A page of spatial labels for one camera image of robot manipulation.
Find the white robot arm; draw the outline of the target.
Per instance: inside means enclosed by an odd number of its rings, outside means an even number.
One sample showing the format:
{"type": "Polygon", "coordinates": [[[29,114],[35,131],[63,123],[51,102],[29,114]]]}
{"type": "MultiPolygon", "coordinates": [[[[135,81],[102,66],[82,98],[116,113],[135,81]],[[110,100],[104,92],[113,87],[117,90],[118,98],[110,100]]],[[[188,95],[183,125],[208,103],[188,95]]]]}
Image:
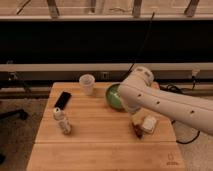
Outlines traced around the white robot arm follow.
{"type": "Polygon", "coordinates": [[[213,136],[213,101],[151,87],[153,73],[136,67],[119,85],[118,95],[128,113],[147,108],[213,136]]]}

